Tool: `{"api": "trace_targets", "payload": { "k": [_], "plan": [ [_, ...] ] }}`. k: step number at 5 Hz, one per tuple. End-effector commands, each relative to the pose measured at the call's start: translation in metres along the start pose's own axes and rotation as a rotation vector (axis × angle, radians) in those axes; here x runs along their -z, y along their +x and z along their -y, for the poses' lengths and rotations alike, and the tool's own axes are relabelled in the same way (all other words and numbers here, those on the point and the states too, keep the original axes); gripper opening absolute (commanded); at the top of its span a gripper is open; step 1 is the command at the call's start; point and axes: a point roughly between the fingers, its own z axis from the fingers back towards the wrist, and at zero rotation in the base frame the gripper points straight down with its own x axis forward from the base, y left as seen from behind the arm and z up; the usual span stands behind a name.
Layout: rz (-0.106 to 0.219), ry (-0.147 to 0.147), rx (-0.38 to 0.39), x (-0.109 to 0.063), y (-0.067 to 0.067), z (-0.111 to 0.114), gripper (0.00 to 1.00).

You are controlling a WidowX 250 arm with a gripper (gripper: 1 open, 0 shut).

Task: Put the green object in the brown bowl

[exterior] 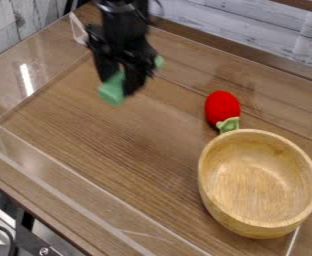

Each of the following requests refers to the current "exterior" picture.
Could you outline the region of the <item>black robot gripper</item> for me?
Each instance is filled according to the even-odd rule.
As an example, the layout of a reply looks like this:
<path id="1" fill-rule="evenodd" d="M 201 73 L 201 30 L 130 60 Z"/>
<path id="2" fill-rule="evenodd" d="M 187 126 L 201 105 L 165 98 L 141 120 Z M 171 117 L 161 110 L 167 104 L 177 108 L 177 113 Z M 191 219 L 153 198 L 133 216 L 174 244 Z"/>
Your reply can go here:
<path id="1" fill-rule="evenodd" d="M 158 56 L 147 40 L 147 6 L 99 6 L 102 24 L 88 24 L 87 47 L 91 49 L 101 80 L 107 82 L 125 65 L 123 91 L 133 96 L 145 86 Z"/>

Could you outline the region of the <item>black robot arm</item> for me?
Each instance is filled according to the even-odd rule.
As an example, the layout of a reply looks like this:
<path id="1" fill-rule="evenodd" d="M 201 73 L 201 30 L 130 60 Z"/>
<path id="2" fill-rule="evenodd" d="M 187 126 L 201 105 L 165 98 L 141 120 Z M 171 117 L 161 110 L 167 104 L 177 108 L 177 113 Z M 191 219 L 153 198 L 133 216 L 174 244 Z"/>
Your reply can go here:
<path id="1" fill-rule="evenodd" d="M 149 0 L 94 0 L 102 24 L 88 24 L 87 47 L 92 51 L 106 92 L 119 85 L 123 97 L 133 96 L 154 76 L 158 51 L 147 40 Z"/>

